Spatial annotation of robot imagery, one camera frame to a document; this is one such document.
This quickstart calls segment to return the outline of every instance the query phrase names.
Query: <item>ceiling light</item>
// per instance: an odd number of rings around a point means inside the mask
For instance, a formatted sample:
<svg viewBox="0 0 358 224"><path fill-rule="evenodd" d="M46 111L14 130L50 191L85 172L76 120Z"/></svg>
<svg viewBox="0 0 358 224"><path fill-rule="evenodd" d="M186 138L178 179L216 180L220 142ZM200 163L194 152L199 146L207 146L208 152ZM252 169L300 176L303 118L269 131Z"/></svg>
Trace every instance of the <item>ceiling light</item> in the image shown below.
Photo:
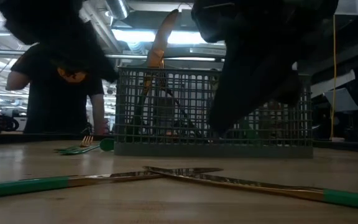
<svg viewBox="0 0 358 224"><path fill-rule="evenodd" d="M153 42L155 34L149 30L112 30L117 40L125 42ZM172 31L169 44L207 44L199 32Z"/></svg>
<svg viewBox="0 0 358 224"><path fill-rule="evenodd" d="M177 57L177 58L170 58L170 60L194 60L194 61L214 62L215 58Z"/></svg>
<svg viewBox="0 0 358 224"><path fill-rule="evenodd" d="M19 97L24 97L24 98L29 97L28 94L13 94L13 93L0 93L0 96L19 96Z"/></svg>

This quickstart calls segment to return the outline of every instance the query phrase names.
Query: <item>table surface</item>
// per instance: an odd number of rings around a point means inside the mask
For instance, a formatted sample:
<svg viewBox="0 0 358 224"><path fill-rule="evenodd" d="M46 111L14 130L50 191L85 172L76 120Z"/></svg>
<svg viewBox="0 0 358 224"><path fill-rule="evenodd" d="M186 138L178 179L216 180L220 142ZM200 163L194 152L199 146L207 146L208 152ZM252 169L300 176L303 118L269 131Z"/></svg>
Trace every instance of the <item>table surface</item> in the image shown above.
<svg viewBox="0 0 358 224"><path fill-rule="evenodd" d="M220 167L213 174L358 192L358 153L315 149L314 159L60 156L75 141L0 145L0 181L166 168ZM358 209L198 185L141 180L0 198L0 223L358 223Z"/></svg>

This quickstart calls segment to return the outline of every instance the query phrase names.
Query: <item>gray plastic basket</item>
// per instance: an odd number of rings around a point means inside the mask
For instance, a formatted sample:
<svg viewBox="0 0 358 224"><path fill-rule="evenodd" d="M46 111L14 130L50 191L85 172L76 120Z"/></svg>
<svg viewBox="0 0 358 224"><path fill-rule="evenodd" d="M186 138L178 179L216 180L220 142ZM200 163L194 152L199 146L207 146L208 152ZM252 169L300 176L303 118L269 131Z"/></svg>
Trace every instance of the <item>gray plastic basket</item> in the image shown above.
<svg viewBox="0 0 358 224"><path fill-rule="evenodd" d="M305 88L297 107L266 103L235 124L224 139L216 139L207 112L211 83L220 72L121 67L119 74L116 155L313 157L309 76L301 76ZM154 78L142 96L145 74Z"/></svg>

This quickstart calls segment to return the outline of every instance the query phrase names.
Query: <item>green fork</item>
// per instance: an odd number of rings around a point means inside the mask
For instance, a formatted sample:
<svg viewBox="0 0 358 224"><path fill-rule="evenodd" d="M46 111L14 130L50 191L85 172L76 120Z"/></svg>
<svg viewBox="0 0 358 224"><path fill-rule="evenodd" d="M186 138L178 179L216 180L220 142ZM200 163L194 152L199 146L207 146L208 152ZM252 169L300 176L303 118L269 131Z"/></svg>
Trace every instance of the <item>green fork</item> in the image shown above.
<svg viewBox="0 0 358 224"><path fill-rule="evenodd" d="M69 150L61 150L58 151L61 155L65 156L72 156L72 155L79 155L86 152L89 152L96 148L101 148L103 151L112 151L114 150L114 139L103 139L98 146L89 146L89 147L73 147Z"/></svg>
<svg viewBox="0 0 358 224"><path fill-rule="evenodd" d="M70 146L65 149L55 149L56 152L71 152L71 151L77 151L80 148L90 147L90 145L93 142L93 136L85 136L82 139L82 142L79 146Z"/></svg>

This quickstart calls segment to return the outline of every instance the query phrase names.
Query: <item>black t-shirt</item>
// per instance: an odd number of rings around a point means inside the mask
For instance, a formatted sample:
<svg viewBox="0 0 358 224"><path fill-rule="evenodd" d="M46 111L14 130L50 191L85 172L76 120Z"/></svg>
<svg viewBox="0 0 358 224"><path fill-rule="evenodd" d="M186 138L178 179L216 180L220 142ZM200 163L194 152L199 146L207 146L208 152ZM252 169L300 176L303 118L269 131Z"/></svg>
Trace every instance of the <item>black t-shirt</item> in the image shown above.
<svg viewBox="0 0 358 224"><path fill-rule="evenodd" d="M81 133L87 124L87 96L104 94L100 78L84 72L68 75L40 45L27 50L11 70L30 78L25 133Z"/></svg>

